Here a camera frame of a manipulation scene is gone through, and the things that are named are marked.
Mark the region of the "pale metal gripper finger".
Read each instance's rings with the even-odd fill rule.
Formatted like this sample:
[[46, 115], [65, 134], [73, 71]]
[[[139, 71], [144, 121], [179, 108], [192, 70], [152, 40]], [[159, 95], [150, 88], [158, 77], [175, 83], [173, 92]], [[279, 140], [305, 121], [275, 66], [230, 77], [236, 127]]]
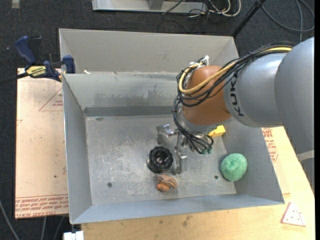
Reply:
[[172, 129], [170, 124], [161, 124], [156, 127], [156, 141], [158, 144], [163, 144], [169, 137], [177, 136], [179, 131]]
[[183, 154], [183, 151], [179, 146], [175, 147], [175, 164], [175, 173], [177, 175], [188, 169], [188, 156]]

